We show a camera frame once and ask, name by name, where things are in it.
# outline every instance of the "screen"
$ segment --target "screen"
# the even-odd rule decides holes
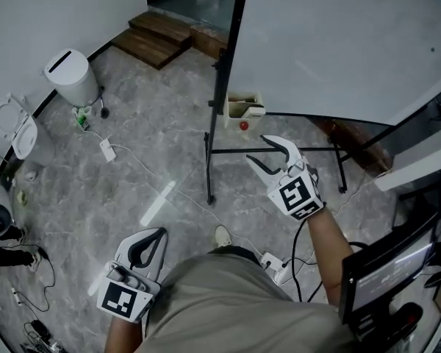
[[[359,279],[356,283],[353,311],[371,303],[414,276],[425,264],[426,254],[431,245],[430,230],[391,262]]]

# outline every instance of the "whiteboard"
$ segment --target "whiteboard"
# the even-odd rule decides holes
[[[441,0],[246,0],[229,91],[395,125],[441,92]]]

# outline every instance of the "trash can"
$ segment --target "trash can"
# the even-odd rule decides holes
[[[65,49],[44,68],[47,80],[73,106],[85,107],[98,98],[98,84],[87,58],[76,50]]]

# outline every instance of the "black metal stand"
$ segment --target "black metal stand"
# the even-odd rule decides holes
[[[217,117],[218,115],[223,115],[223,105],[226,100],[230,71],[232,69],[232,62],[234,59],[235,47],[237,45],[238,33],[240,31],[240,22],[242,21],[244,6],[245,6],[245,0],[235,0],[234,12],[232,14],[232,25],[230,27],[230,34],[229,34],[229,44],[227,46],[227,50],[221,51],[221,53],[219,54],[219,60],[216,62],[216,64],[214,64],[214,67],[217,72],[215,77],[214,99],[212,101],[209,101],[209,106],[212,107],[211,123],[210,123],[209,133],[207,132],[204,133],[204,148],[206,151],[206,179],[207,179],[208,205],[211,205],[215,200],[215,197],[212,194],[211,173],[210,173],[211,158],[213,154],[258,153],[258,152],[278,151],[275,148],[213,149],[212,147],[212,143],[214,141]],[[301,151],[334,151],[335,154],[337,155],[338,168],[340,170],[340,177],[341,177],[341,186],[339,186],[338,189],[340,190],[341,193],[345,193],[348,190],[348,186],[346,185],[346,177],[345,177],[345,171],[343,169],[343,163],[346,160],[349,160],[350,158],[355,156],[356,154],[360,153],[361,151],[369,148],[373,144],[385,138],[386,136],[394,132],[396,129],[398,129],[400,126],[404,125],[407,121],[415,117],[424,109],[426,109],[426,106],[420,108],[417,112],[411,114],[407,119],[403,120],[401,123],[397,124],[396,126],[391,126],[387,128],[382,133],[369,140],[367,143],[362,144],[359,148],[354,149],[353,151],[345,154],[344,156],[340,156],[340,151],[345,151],[345,150],[338,148],[338,145],[334,141],[333,137],[330,137],[331,144],[333,145],[333,147],[328,147],[328,148],[306,147],[299,149]],[[285,113],[285,114],[274,113],[267,115],[302,116],[300,114],[290,114],[290,113]]]

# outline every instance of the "shoe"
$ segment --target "shoe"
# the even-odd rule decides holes
[[[28,228],[23,226],[21,228],[19,227],[18,230],[21,232],[21,238],[18,239],[18,244],[23,244],[28,238]]]
[[[30,252],[30,254],[32,255],[32,263],[28,265],[29,270],[31,272],[36,272],[37,267],[39,266],[39,263],[41,263],[41,260],[43,258],[41,257],[41,254],[38,251],[33,253]]]
[[[232,245],[232,240],[230,239],[230,233],[225,226],[219,225],[218,227],[215,228],[214,238],[217,247]]]

